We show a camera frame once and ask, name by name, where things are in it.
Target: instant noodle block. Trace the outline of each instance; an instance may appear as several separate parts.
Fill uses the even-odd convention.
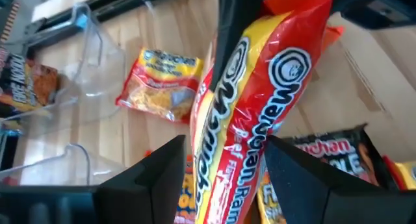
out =
[[[207,74],[191,123],[196,223],[243,222],[265,170],[263,141],[311,78],[330,7],[331,0],[305,0],[258,19],[243,32],[214,93],[206,91]]]
[[[345,173],[388,190],[397,190],[364,126],[284,140]],[[257,202],[262,224],[286,223],[267,171],[257,190]]]
[[[198,58],[142,49],[116,104],[188,123],[201,70]]]

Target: orange package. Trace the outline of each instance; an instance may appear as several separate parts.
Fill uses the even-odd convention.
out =
[[[201,70],[198,58],[142,49],[116,104],[188,123]]]
[[[265,172],[263,141],[300,98],[322,48],[342,33],[326,27],[331,1],[305,0],[253,22],[214,92],[211,46],[190,122],[196,223],[243,222]]]

